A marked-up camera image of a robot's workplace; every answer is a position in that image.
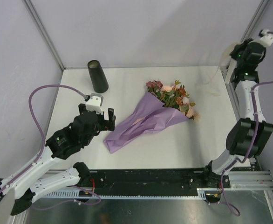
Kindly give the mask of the black conical vase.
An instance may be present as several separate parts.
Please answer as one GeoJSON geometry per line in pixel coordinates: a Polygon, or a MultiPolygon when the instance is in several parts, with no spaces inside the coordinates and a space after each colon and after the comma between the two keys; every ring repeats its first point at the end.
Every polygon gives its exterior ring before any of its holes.
{"type": "Polygon", "coordinates": [[[94,91],[97,93],[106,92],[109,84],[99,61],[91,60],[88,62],[87,67],[94,91]]]}

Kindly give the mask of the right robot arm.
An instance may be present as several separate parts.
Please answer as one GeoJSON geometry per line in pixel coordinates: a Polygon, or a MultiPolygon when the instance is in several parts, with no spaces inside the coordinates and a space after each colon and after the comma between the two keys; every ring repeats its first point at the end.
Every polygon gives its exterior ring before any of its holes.
{"type": "Polygon", "coordinates": [[[239,120],[226,138],[225,151],[204,168],[202,181],[207,187],[214,187],[237,164],[260,155],[273,132],[273,125],[266,122],[260,106],[256,70],[272,44],[271,35],[257,40],[249,38],[235,44],[229,53],[226,80],[238,99],[239,120]]]}

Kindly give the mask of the purple wrapping paper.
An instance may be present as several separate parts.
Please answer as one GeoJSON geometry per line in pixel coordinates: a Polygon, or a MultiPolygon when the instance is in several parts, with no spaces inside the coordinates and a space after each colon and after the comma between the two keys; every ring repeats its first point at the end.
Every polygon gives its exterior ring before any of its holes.
{"type": "Polygon", "coordinates": [[[145,93],[134,112],[115,127],[103,141],[110,153],[114,153],[147,133],[158,133],[172,125],[187,121],[179,110],[163,107],[163,103],[151,93],[145,93]],[[137,119],[144,120],[132,125],[137,119]]]}

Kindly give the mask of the left aluminium frame post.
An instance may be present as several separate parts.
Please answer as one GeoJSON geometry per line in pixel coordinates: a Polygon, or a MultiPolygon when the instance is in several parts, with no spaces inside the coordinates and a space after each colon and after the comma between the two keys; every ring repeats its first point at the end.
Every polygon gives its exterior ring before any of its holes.
{"type": "Polygon", "coordinates": [[[31,0],[22,0],[26,10],[28,11],[33,23],[35,24],[38,32],[40,33],[45,45],[47,46],[50,54],[52,55],[54,61],[56,62],[56,64],[58,65],[59,69],[61,71],[65,70],[65,66],[63,65],[63,62],[35,8],[35,6],[33,5],[31,0]]]}

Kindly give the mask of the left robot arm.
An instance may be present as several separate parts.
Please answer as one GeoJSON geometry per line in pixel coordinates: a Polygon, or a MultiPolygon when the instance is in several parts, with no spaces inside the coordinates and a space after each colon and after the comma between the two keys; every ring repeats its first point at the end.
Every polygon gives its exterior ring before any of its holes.
{"type": "Polygon", "coordinates": [[[91,174],[84,162],[77,162],[70,169],[42,179],[54,165],[65,161],[68,157],[78,153],[102,131],[114,131],[116,116],[114,109],[108,109],[108,120],[100,106],[79,104],[79,115],[72,123],[54,134],[45,142],[45,146],[32,158],[22,171],[18,171],[8,178],[0,178],[0,203],[6,194],[15,190],[14,204],[11,215],[18,215],[27,210],[40,197],[61,189],[75,185],[84,187],[89,184],[91,174]]]}

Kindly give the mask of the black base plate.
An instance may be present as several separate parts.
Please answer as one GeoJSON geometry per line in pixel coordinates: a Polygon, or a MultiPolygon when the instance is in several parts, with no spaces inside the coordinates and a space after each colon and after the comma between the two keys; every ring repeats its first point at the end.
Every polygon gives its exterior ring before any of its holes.
{"type": "Polygon", "coordinates": [[[228,176],[221,177],[209,168],[175,169],[100,169],[91,170],[78,187],[94,189],[99,194],[178,195],[182,191],[230,188],[228,176]]]}

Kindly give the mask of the cream printed ribbon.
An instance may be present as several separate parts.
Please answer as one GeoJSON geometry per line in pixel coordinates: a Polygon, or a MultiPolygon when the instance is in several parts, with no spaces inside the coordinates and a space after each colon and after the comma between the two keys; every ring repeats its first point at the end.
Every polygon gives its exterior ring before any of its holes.
{"type": "Polygon", "coordinates": [[[196,83],[196,89],[211,96],[218,97],[221,95],[221,91],[218,88],[218,85],[214,81],[216,74],[221,70],[221,68],[228,64],[231,59],[230,53],[234,50],[234,48],[241,44],[241,42],[233,42],[226,47],[223,53],[220,56],[219,63],[217,65],[216,71],[213,73],[212,76],[208,77],[206,81],[196,83]]]}

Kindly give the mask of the right aluminium frame post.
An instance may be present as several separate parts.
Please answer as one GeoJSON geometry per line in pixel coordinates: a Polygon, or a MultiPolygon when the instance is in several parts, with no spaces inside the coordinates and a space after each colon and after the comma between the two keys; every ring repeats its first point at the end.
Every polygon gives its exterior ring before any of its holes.
{"type": "Polygon", "coordinates": [[[241,41],[252,37],[255,29],[257,28],[258,24],[260,23],[262,17],[264,16],[267,8],[271,4],[271,0],[261,0],[256,11],[254,12],[249,24],[247,25],[244,34],[241,37],[241,41]]]}

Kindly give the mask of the pink wrapping paper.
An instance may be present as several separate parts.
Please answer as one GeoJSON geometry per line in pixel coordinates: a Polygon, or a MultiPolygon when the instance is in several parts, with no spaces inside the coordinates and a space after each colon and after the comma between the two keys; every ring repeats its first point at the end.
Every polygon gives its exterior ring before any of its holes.
{"type": "Polygon", "coordinates": [[[135,125],[135,124],[137,124],[138,122],[144,120],[144,118],[145,118],[145,117],[137,119],[132,125],[135,125]]]}

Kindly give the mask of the artificial flower bunch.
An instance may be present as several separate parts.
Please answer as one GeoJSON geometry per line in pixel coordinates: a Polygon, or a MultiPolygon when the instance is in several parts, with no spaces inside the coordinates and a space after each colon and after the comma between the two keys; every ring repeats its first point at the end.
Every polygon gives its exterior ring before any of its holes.
{"type": "Polygon", "coordinates": [[[179,80],[175,80],[173,85],[163,85],[159,80],[152,80],[146,83],[146,87],[147,92],[154,95],[164,104],[163,107],[179,110],[191,120],[200,120],[199,113],[194,110],[196,103],[190,101],[185,86],[179,80]]]}

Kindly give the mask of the aluminium frame post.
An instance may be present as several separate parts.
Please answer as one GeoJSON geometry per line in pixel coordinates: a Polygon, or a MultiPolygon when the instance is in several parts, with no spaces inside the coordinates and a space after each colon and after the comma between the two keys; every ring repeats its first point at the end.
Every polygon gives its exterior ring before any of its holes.
{"type": "Polygon", "coordinates": [[[241,41],[252,37],[255,29],[257,28],[258,24],[260,23],[262,17],[264,16],[267,8],[271,4],[271,0],[261,0],[256,11],[254,12],[249,24],[247,25],[244,34],[241,37],[241,41]]]}
{"type": "Polygon", "coordinates": [[[63,65],[63,62],[35,8],[35,6],[33,5],[31,0],[22,0],[26,10],[28,11],[33,23],[35,24],[38,32],[40,33],[45,45],[47,46],[50,54],[52,55],[54,61],[56,62],[56,64],[58,65],[59,69],[61,71],[65,70],[65,66],[63,65]]]}

